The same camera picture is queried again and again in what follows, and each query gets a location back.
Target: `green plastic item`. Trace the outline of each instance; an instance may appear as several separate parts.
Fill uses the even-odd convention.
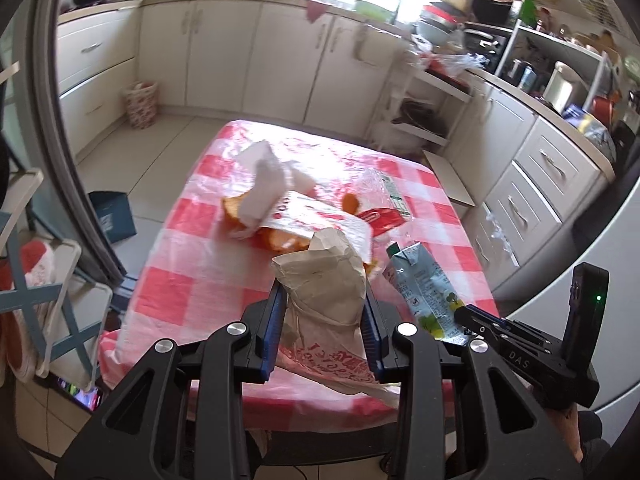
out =
[[[355,3],[356,6],[353,10],[358,14],[362,14],[373,20],[378,20],[379,22],[386,23],[391,20],[391,17],[394,15],[392,10],[385,9],[385,7],[380,7],[365,0],[356,0]]]
[[[520,19],[529,25],[529,27],[536,27],[538,22],[538,10],[533,0],[522,0],[522,8],[520,9]]]

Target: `human hand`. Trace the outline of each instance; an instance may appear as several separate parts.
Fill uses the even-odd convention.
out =
[[[545,411],[551,423],[564,438],[575,459],[581,462],[582,447],[580,446],[580,431],[578,430],[578,406],[574,403],[568,410],[562,412],[548,408]]]

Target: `red cloth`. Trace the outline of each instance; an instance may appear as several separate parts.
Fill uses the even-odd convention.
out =
[[[405,224],[411,237],[431,251],[463,301],[497,313],[476,254],[428,168],[338,140],[234,121],[196,163],[158,234],[122,328],[101,339],[100,370],[108,385],[118,383],[156,340],[167,337],[181,345],[206,339],[239,320],[245,306],[267,298],[274,254],[254,240],[229,239],[220,204],[223,196],[237,196],[251,187],[251,174],[234,157],[263,139],[281,161],[296,160],[305,168],[318,183],[316,198],[337,207],[366,168],[392,176],[414,215]],[[388,261],[384,247],[378,247],[374,257]],[[395,304],[405,319],[412,319],[384,277],[373,279],[371,286],[379,300]],[[280,368],[267,384],[244,384],[243,396],[249,428],[352,431],[396,420],[396,412],[377,399],[340,394]]]

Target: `smartphone screen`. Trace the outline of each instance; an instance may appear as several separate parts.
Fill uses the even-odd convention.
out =
[[[75,384],[67,383],[60,378],[58,378],[58,386],[64,390],[67,395],[73,397],[76,402],[79,402],[91,412],[94,412],[98,406],[100,406],[102,392],[98,388],[94,387],[88,392],[85,392]]]

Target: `phone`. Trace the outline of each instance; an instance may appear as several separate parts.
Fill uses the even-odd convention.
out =
[[[85,392],[75,384],[67,383],[60,378],[56,381],[56,386],[71,397],[77,404],[80,404],[84,409],[92,413],[98,409],[98,406],[100,406],[102,402],[102,391],[96,386],[88,392]]]

